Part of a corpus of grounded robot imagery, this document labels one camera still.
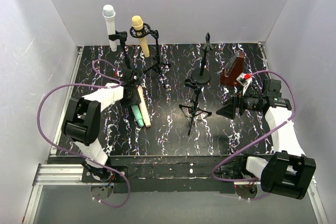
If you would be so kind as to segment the green microphone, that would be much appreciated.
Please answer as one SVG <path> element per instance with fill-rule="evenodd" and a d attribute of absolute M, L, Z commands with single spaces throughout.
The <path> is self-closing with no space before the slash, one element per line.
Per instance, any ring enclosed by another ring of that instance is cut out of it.
<path fill-rule="evenodd" d="M 137 104 L 133 104 L 131 105 L 131 109 L 138 125 L 140 127 L 144 127 L 144 121 L 139 106 Z"/>

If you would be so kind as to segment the black tripod clip stand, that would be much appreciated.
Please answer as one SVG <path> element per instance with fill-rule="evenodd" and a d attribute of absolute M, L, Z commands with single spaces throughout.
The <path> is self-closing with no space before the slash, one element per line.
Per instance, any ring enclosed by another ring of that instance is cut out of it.
<path fill-rule="evenodd" d="M 192 79 L 185 79 L 184 81 L 184 85 L 190 89 L 194 90 L 194 94 L 196 95 L 195 99 L 191 99 L 190 103 L 192 103 L 192 106 L 187 106 L 187 105 L 179 105 L 180 109 L 183 108 L 187 108 L 188 112 L 191 114 L 191 122 L 190 122 L 190 128 L 188 130 L 188 136 L 190 136 L 191 134 L 191 129 L 192 129 L 192 125 L 193 125 L 193 121 L 194 118 L 202 113 L 206 113 L 207 116 L 211 116 L 212 112 L 210 111 L 206 111 L 206 110 L 202 110 L 199 108 L 199 96 L 202 92 L 201 86 L 199 84 L 197 84 L 195 81 L 193 81 Z"/>

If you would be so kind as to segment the black round base holder stand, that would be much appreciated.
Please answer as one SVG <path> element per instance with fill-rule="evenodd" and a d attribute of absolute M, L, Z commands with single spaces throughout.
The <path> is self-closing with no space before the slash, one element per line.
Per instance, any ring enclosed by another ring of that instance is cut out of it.
<path fill-rule="evenodd" d="M 131 69 L 131 62 L 130 59 L 127 55 L 126 52 L 126 41 L 127 41 L 128 33 L 126 31 L 118 32 L 116 31 L 115 34 L 109 35 L 109 40 L 110 42 L 115 42 L 116 40 L 119 40 L 122 51 L 123 51 L 123 56 L 124 56 L 124 62 L 127 66 L 128 69 Z"/>

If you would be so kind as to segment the black tripod shock mount stand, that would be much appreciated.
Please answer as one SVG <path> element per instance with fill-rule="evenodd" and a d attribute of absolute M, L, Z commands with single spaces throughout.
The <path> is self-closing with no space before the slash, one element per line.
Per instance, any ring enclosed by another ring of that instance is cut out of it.
<path fill-rule="evenodd" d="M 158 43 L 159 32 L 158 32 L 158 30 L 152 30 L 150 25 L 148 25 L 147 23 L 144 23 L 144 25 L 145 25 L 146 36 L 151 35 L 155 39 L 155 60 L 156 60 L 156 63 L 153 64 L 151 67 L 145 69 L 143 71 L 143 73 L 147 74 L 147 72 L 149 72 L 150 70 L 153 70 L 162 79 L 163 87 L 166 88 L 166 84 L 165 84 L 164 77 L 163 77 L 163 69 L 165 67 L 170 68 L 171 64 L 170 63 L 164 63 L 164 62 L 161 61 L 160 54 L 159 54 L 159 43 Z"/>

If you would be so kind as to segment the large yellow microphone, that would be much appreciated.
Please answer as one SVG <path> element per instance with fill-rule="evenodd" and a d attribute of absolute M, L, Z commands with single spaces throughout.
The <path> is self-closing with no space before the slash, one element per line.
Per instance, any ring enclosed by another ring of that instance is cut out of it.
<path fill-rule="evenodd" d="M 144 53 L 144 56 L 147 58 L 150 56 L 150 51 L 146 40 L 144 22 L 142 18 L 138 15 L 133 16 L 131 21 L 132 21 L 132 27 L 130 29 L 130 33 L 134 38 L 139 39 L 142 52 Z"/>

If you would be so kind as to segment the white microphone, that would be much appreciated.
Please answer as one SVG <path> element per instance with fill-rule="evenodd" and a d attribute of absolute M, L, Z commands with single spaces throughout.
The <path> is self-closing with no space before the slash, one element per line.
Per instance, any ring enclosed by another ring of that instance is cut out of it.
<path fill-rule="evenodd" d="M 114 7 L 112 5 L 104 5 L 103 10 L 102 10 L 102 15 L 106 21 L 106 27 L 107 27 L 107 32 L 108 32 L 108 39 L 109 39 L 109 44 L 110 48 L 112 51 L 117 50 L 117 42 L 115 40 L 111 40 L 109 38 L 110 35 L 115 35 L 116 34 L 116 27 L 115 27 L 115 16 L 116 12 L 114 10 Z"/>

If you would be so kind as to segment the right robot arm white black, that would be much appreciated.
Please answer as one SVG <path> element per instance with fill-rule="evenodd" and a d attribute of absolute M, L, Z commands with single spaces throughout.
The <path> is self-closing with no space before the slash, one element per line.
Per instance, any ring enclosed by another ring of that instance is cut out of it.
<path fill-rule="evenodd" d="M 245 155 L 240 166 L 248 178 L 260 180 L 266 193 L 302 199 L 316 170 L 313 158 L 306 157 L 295 130 L 290 101 L 281 96 L 281 81 L 266 79 L 261 95 L 249 95 L 247 88 L 225 101 L 217 115 L 233 120 L 237 113 L 257 111 L 263 114 L 270 132 L 274 154 L 270 160 L 256 155 Z"/>

